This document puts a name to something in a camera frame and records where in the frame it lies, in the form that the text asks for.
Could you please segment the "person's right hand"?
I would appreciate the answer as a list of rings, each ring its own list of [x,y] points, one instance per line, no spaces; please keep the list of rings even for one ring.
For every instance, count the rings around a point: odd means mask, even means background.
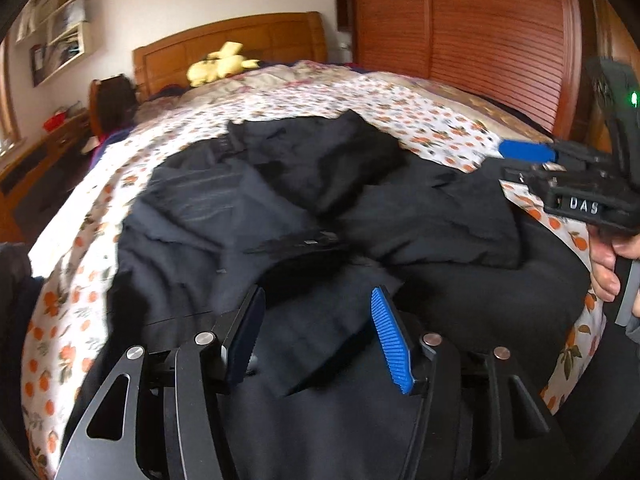
[[[620,294],[622,284],[615,273],[617,258],[638,260],[639,235],[605,236],[596,226],[588,226],[591,286],[603,302],[612,302]]]

